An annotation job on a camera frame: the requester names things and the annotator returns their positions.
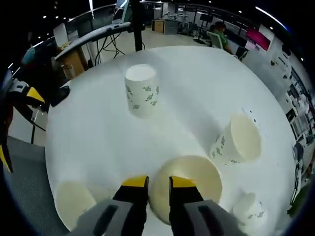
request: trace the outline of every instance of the metal stand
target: metal stand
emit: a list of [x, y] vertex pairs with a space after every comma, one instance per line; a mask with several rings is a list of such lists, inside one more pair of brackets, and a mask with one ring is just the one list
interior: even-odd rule
[[143, 7], [139, 0], [130, 0], [132, 10], [132, 30], [136, 52], [142, 50]]

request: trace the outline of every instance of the pink screen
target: pink screen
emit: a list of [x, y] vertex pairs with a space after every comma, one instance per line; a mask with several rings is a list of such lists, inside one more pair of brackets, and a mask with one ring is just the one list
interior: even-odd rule
[[261, 32], [257, 31], [256, 29], [249, 28], [246, 36], [262, 47], [264, 50], [268, 50], [270, 45], [270, 40], [266, 38]]

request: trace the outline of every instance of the gray carpet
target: gray carpet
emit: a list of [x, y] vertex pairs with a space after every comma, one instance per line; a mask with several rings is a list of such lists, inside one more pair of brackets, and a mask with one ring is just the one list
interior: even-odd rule
[[7, 144], [14, 172], [3, 170], [4, 178], [22, 214], [39, 235], [66, 235], [68, 230], [57, 215], [48, 182], [45, 148], [12, 137]]

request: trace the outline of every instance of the paper cup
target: paper cup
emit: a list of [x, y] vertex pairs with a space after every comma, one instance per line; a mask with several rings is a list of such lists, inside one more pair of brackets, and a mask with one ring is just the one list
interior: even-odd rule
[[70, 231], [76, 227], [78, 218], [95, 205], [94, 198], [82, 183], [67, 181], [57, 187], [56, 210]]
[[128, 107], [139, 118], [154, 114], [158, 103], [159, 88], [156, 71], [149, 65], [134, 65], [125, 77]]
[[195, 182], [201, 196], [219, 204], [222, 182], [215, 165], [201, 156], [182, 156], [166, 162], [149, 186], [149, 204], [154, 214], [165, 224], [169, 221], [169, 177], [178, 176]]
[[266, 209], [254, 193], [242, 196], [233, 207], [232, 213], [239, 220], [239, 228], [245, 233], [259, 229], [268, 218]]
[[256, 160], [261, 153], [261, 137], [254, 122], [245, 115], [233, 115], [231, 122], [210, 148], [215, 163]]

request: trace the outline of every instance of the round white table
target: round white table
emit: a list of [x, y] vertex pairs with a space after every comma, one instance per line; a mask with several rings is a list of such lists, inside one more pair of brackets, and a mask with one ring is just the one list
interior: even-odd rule
[[[124, 77], [135, 64], [156, 69], [158, 113], [139, 119], [128, 110]], [[54, 198], [58, 184], [80, 180], [103, 186], [112, 196], [134, 175], [153, 178], [162, 164], [181, 155], [207, 156], [233, 113], [245, 113], [262, 137], [253, 163], [220, 166], [220, 201], [231, 211], [243, 192], [256, 193], [273, 231], [294, 188], [295, 143], [290, 125], [268, 88], [223, 50], [174, 46], [125, 55], [100, 64], [70, 84], [69, 97], [49, 112], [46, 164]], [[170, 226], [147, 210], [143, 235], [172, 235]]]

